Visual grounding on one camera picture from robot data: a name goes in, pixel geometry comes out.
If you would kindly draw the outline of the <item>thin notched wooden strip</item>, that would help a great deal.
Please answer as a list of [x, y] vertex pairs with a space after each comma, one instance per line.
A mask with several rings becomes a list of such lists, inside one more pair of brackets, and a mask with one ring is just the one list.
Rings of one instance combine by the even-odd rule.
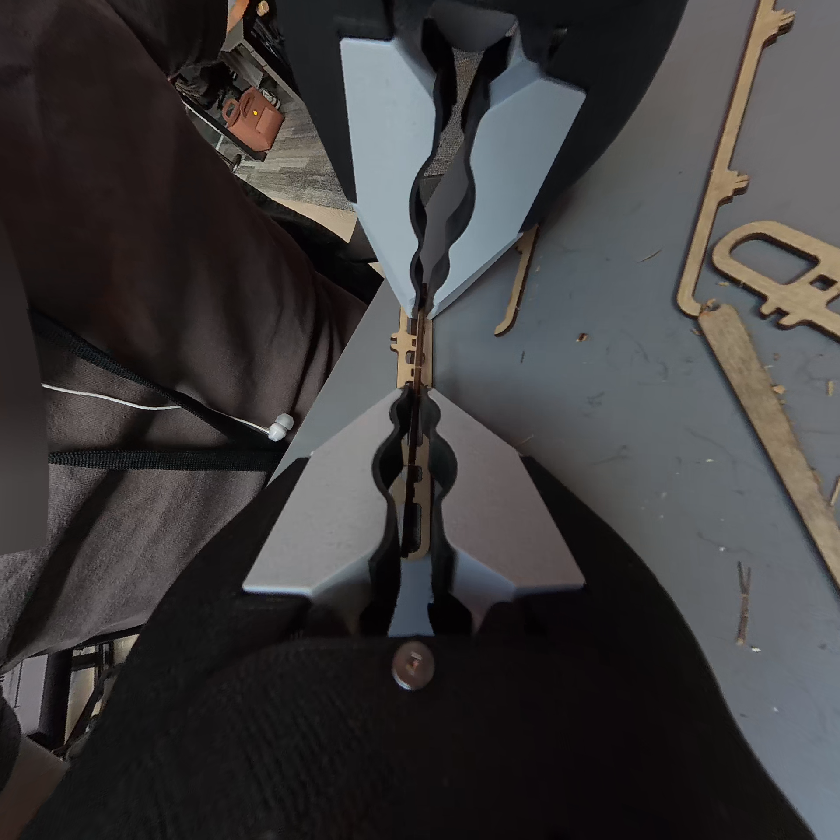
[[775, 1], [755, 6], [677, 284], [676, 304], [690, 319], [698, 319], [702, 310], [695, 295], [718, 210], [749, 187], [749, 175], [733, 170], [732, 158], [763, 50], [789, 32], [794, 19], [795, 12], [777, 8]]

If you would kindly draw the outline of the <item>notched wooden model part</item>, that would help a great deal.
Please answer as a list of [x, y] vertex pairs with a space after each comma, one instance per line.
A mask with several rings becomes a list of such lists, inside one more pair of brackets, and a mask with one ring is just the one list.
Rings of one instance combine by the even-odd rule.
[[[413, 385], [415, 371], [420, 370], [420, 385], [433, 385], [433, 325], [423, 328], [422, 349], [417, 348], [417, 326], [400, 309], [398, 330], [391, 336], [391, 349], [397, 356], [396, 385]], [[392, 484], [392, 496], [400, 521], [402, 558], [420, 561], [427, 557], [431, 539], [434, 504], [434, 481], [427, 470], [429, 444], [423, 429], [402, 438], [405, 466]]]

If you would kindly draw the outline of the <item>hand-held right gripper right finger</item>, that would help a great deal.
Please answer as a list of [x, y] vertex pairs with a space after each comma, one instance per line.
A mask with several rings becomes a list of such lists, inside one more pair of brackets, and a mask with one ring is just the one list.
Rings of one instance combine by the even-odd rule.
[[437, 390], [420, 408], [434, 634], [470, 635], [495, 605], [579, 591], [584, 575], [519, 452]]

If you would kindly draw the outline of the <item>flat wooden strip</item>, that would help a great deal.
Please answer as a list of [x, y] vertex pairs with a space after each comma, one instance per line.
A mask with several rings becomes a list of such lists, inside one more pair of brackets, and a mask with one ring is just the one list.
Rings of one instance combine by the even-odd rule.
[[728, 304], [712, 303], [700, 310], [697, 322], [838, 589], [837, 520], [738, 311]]

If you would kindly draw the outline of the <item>person's dark hooded jacket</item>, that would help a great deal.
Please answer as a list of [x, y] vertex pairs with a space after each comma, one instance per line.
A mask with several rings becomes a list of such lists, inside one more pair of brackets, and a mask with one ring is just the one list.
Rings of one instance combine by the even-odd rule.
[[382, 283], [237, 178], [172, 85], [235, 2], [2, 2], [2, 223], [29, 305], [132, 372], [299, 427]]

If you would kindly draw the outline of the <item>brown bag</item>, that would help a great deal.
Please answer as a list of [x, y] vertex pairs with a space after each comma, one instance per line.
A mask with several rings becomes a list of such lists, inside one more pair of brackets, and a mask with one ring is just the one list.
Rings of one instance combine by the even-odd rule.
[[284, 115], [257, 87], [230, 88], [218, 98], [221, 134], [249, 157], [263, 161], [277, 139]]

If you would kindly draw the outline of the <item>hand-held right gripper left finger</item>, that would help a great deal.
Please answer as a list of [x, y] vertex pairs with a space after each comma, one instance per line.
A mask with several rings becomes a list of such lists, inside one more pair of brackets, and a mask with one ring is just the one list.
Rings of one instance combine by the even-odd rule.
[[246, 593], [302, 596], [352, 633], [388, 632], [402, 550], [391, 488], [414, 407], [412, 387], [395, 391], [311, 453], [245, 577]]

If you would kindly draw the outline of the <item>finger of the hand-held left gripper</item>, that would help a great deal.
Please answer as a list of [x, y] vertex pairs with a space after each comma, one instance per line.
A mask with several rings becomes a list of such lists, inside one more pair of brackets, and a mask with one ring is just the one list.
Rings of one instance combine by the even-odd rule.
[[585, 101], [526, 57], [512, 30], [504, 70], [426, 205], [427, 316], [435, 318], [532, 226], [526, 219]]
[[412, 312], [417, 291], [411, 265], [419, 243], [411, 192], [433, 151], [436, 75], [415, 38], [344, 37], [340, 57], [352, 205], [395, 297]]

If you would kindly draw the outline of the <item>small dark twig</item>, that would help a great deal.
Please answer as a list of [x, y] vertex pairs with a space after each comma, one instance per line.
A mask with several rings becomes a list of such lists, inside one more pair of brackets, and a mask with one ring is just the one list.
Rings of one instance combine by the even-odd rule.
[[739, 609], [738, 625], [735, 637], [735, 644], [743, 647], [747, 644], [747, 633], [749, 626], [749, 608], [752, 583], [752, 569], [743, 562], [737, 562]]

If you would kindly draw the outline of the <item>metal frame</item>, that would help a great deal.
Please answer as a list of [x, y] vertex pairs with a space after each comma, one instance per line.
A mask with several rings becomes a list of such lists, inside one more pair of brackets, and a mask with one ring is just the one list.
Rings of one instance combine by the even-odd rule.
[[102, 634], [48, 654], [37, 726], [31, 739], [63, 759], [80, 751], [104, 710], [140, 630], [140, 626], [134, 626]]

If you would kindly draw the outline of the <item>person's grey trousers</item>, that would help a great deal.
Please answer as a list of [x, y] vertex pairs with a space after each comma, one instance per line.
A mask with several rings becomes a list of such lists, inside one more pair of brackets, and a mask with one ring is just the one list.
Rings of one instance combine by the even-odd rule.
[[265, 481], [263, 472], [51, 465], [45, 546], [1, 558], [2, 673], [143, 624]]

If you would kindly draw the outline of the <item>small hooked wooden strip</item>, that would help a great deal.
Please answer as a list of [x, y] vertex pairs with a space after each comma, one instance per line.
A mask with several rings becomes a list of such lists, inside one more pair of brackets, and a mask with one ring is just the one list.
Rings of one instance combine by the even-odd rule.
[[505, 315], [493, 332], [495, 338], [501, 338], [509, 333], [516, 323], [532, 264], [533, 251], [539, 241], [539, 234], [540, 225], [534, 225], [530, 230], [523, 233], [514, 245], [519, 254], [518, 269], [512, 283]]

